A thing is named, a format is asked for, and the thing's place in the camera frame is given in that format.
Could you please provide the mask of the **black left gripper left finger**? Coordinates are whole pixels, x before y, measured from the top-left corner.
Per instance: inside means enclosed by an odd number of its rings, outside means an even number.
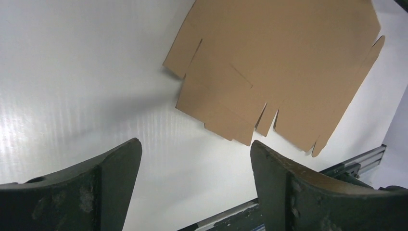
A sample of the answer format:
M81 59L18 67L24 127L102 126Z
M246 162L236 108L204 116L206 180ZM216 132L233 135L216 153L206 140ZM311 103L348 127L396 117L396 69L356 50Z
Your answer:
M133 138L63 170L2 184L1 230L122 230L141 156L141 142Z

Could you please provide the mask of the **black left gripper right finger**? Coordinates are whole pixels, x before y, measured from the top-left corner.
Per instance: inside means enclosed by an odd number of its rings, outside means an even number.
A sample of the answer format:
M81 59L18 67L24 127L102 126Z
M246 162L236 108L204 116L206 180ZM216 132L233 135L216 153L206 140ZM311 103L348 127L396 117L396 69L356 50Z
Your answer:
M267 147L251 145L257 197L267 231L405 231L407 189L340 186L329 191L305 180L316 172Z

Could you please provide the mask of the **brown cardboard box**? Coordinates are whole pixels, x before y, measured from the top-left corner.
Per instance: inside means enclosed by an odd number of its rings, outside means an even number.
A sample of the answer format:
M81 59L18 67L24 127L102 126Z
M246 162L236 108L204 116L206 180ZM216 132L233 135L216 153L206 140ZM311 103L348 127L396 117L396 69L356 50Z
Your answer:
M177 109L250 145L274 129L317 156L385 37L370 0L197 0L163 62Z

